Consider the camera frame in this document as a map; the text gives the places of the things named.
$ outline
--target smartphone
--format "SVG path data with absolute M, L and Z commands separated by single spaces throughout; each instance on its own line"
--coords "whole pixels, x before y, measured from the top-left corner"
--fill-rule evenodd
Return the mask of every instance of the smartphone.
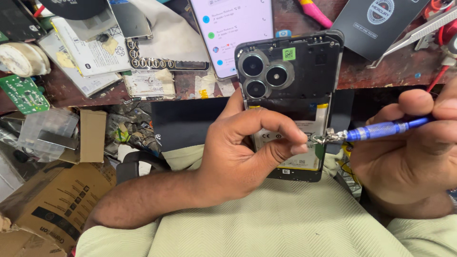
M 271 0 L 189 0 L 218 80 L 236 76 L 237 45 L 273 38 Z
M 264 107 L 295 121 L 308 136 L 309 152 L 290 158 L 269 178 L 318 182 L 325 146 L 312 136 L 323 136 L 332 117 L 344 36 L 327 30 L 293 37 L 243 43 L 235 50 L 235 67 L 244 107 Z M 251 136 L 255 151 L 282 135 L 262 129 Z

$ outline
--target black box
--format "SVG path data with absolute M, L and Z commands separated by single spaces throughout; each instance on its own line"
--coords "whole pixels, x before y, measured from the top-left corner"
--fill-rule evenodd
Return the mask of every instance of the black box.
M 349 0 L 334 22 L 345 46 L 368 60 L 379 59 L 429 0 Z

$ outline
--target ce mark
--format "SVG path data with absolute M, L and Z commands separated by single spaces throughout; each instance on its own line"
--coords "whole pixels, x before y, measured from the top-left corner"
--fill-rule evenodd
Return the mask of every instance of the ce mark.
M 270 137 L 270 134 L 263 134 L 262 137 L 263 137 L 263 138 L 271 138 L 271 137 Z M 276 135 L 276 138 L 281 138 L 281 137 L 282 137 L 282 136 L 279 135 L 279 134 Z

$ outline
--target pink handle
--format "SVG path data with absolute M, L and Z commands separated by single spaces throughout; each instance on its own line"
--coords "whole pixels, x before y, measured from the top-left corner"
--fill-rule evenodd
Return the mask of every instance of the pink handle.
M 317 20 L 317 22 L 319 22 L 326 29 L 332 27 L 333 22 L 329 20 L 314 3 L 304 4 L 302 7 L 306 15 L 309 15 Z

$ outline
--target qr code sticker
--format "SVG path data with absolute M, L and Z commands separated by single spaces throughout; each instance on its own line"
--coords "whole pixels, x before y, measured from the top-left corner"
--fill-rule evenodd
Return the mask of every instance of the qr code sticker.
M 282 58 L 284 61 L 295 60 L 295 47 L 283 49 Z
M 288 50 L 284 51 L 284 57 L 285 58 L 292 58 L 293 57 L 293 50 L 292 49 L 288 49 Z

